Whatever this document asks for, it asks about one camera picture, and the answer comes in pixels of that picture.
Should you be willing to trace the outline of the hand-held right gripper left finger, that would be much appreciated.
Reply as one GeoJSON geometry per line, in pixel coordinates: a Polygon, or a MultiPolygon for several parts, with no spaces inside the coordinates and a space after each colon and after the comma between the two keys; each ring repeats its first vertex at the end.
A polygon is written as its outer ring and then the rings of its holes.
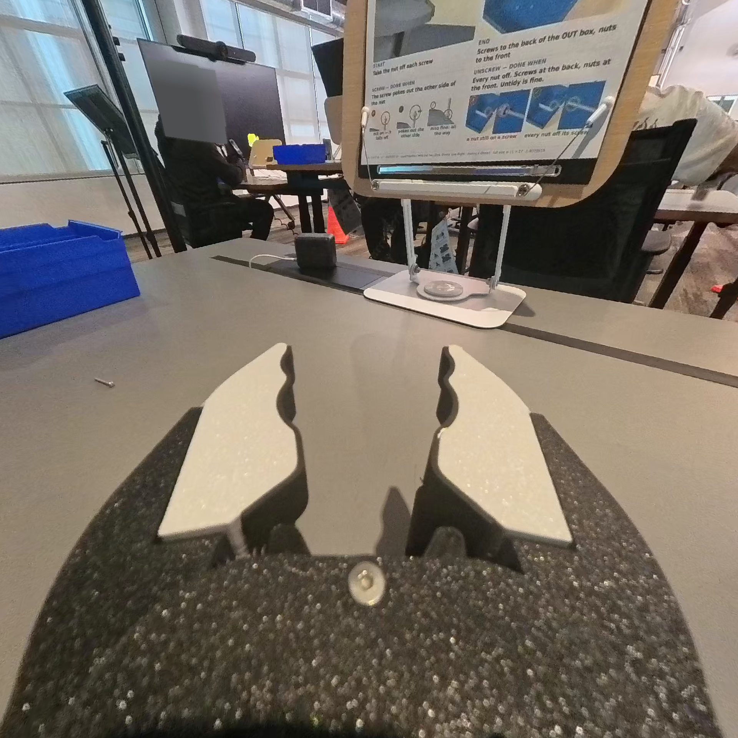
{"type": "Polygon", "coordinates": [[[232,374],[201,406],[157,536],[223,536],[236,557],[266,549],[309,502],[295,427],[294,360],[280,342],[232,374]]]}

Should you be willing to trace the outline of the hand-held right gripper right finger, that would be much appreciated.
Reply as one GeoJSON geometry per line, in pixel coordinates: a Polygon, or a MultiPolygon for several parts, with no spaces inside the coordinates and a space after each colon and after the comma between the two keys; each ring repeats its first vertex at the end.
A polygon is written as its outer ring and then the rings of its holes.
{"type": "Polygon", "coordinates": [[[412,506],[405,554],[440,557],[440,539],[468,558],[518,558],[515,544],[575,541],[528,406],[461,346],[441,351],[439,427],[412,506]]]}

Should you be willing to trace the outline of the blue plastic bin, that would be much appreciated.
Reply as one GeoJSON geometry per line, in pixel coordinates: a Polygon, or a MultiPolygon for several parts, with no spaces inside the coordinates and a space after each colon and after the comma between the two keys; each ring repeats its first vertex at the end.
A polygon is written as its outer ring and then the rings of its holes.
{"type": "Polygon", "coordinates": [[[1,337],[140,296],[122,233],[68,221],[1,230],[1,337]]]}

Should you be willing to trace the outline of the instruction sheet on stand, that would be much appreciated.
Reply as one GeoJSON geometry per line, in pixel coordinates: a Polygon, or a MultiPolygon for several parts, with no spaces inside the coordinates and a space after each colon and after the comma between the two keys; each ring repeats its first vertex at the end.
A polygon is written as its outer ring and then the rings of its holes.
{"type": "Polygon", "coordinates": [[[364,290],[368,300],[437,317],[463,326],[503,326],[525,300],[525,292],[500,283],[506,233],[512,207],[558,208],[575,204],[609,178],[624,150],[652,64],[658,56],[663,25],[673,2],[649,2],[629,66],[615,98],[605,100],[589,118],[589,128],[610,114],[598,157],[594,160],[549,160],[456,165],[384,165],[368,162],[365,142],[369,108],[364,103],[367,3],[347,2],[344,28],[342,94],[342,171],[357,194],[399,199],[403,213],[408,264],[364,290]],[[500,205],[503,222],[498,254],[490,278],[430,271],[414,254],[411,203],[432,201],[461,206],[500,205]]]}

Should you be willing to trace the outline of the black charger cube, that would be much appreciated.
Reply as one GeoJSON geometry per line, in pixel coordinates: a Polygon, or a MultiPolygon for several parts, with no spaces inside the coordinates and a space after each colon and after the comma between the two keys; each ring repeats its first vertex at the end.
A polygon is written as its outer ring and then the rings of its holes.
{"type": "Polygon", "coordinates": [[[300,233],[294,239],[294,255],[302,273],[333,272],[337,268],[337,247],[331,233],[300,233]]]}

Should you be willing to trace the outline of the printed paper tag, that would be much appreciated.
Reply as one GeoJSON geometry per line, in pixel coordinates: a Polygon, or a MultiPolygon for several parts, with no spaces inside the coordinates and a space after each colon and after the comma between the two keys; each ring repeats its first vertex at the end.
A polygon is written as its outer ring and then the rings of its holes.
{"type": "Polygon", "coordinates": [[[428,269],[444,274],[459,274],[446,218],[440,219],[429,234],[428,269]]]}

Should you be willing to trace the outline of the black mesh office chair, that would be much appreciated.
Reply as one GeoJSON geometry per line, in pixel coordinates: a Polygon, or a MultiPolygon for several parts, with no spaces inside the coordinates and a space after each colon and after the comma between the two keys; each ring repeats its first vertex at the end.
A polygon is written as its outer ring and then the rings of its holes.
{"type": "Polygon", "coordinates": [[[567,207],[512,207],[500,281],[631,303],[651,257],[643,250],[696,119],[635,131],[611,177],[567,207]]]}

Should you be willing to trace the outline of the wooden desk with black legs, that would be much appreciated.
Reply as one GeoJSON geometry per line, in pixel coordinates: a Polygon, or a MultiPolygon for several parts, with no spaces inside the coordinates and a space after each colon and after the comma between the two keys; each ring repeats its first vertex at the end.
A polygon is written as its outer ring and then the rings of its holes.
{"type": "Polygon", "coordinates": [[[277,198],[293,196],[298,200],[300,231],[324,233],[326,219],[322,199],[327,191],[341,189],[346,184],[342,165],[325,162],[307,165],[267,164],[247,175],[245,189],[252,195],[277,198]]]}

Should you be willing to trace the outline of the blue bin on desk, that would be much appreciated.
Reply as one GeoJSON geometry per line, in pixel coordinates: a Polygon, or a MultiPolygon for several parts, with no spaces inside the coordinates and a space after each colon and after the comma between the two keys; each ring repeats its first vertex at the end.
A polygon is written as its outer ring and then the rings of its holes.
{"type": "Polygon", "coordinates": [[[281,166],[323,165],[326,163],[326,146],[318,144],[275,145],[272,148],[274,163],[281,166]]]}

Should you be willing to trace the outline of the grey desk with dark legs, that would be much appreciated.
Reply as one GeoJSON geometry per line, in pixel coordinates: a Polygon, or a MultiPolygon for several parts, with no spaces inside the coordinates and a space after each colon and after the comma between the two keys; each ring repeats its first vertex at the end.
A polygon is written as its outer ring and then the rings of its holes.
{"type": "Polygon", "coordinates": [[[649,307],[663,309],[687,271],[696,248],[710,224],[737,223],[737,197],[723,189],[668,189],[653,218],[654,224],[691,224],[681,246],[650,300],[649,307]]]}

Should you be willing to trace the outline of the large black monitor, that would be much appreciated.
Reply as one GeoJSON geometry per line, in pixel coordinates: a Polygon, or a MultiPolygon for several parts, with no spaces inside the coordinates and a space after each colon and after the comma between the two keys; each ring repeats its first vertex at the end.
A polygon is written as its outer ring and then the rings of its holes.
{"type": "Polygon", "coordinates": [[[231,145],[245,160],[253,143],[286,141],[272,67],[143,39],[137,43],[167,137],[231,145]]]}

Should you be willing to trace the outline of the printed instruction sheet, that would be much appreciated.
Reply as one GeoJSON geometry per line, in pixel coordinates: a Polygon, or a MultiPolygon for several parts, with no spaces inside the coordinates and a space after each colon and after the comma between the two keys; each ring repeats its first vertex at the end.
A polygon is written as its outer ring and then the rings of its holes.
{"type": "Polygon", "coordinates": [[[367,3],[372,165],[594,160],[649,2],[367,3]]]}

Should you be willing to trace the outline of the black angled monitor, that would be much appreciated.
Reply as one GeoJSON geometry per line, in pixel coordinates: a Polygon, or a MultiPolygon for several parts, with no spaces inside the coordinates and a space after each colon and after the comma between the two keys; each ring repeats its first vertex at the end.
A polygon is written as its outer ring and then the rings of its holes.
{"type": "Polygon", "coordinates": [[[326,91],[326,97],[340,97],[343,94],[344,38],[311,46],[319,77],[326,91]]]}

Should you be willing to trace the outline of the black webcam bar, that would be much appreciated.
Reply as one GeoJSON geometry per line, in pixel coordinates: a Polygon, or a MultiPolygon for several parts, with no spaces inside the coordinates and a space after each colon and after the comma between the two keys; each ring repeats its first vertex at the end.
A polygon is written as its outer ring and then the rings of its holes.
{"type": "Polygon", "coordinates": [[[178,34],[176,40],[179,44],[176,50],[198,55],[212,61],[220,60],[238,65],[256,61],[256,55],[253,51],[232,47],[225,42],[211,42],[185,34],[178,34]]]}

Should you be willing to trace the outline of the black pole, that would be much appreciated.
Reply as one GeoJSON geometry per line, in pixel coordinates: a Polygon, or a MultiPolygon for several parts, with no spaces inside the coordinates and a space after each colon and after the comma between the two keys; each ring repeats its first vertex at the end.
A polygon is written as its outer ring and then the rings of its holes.
{"type": "Polygon", "coordinates": [[[83,6],[91,31],[105,63],[108,76],[111,79],[116,97],[120,103],[136,151],[140,155],[146,179],[170,238],[173,251],[175,253],[184,253],[188,247],[172,208],[171,198],[161,172],[159,160],[154,153],[145,130],[140,110],[125,74],[121,53],[111,33],[103,6],[99,1],[82,1],[81,5],[83,6]]]}

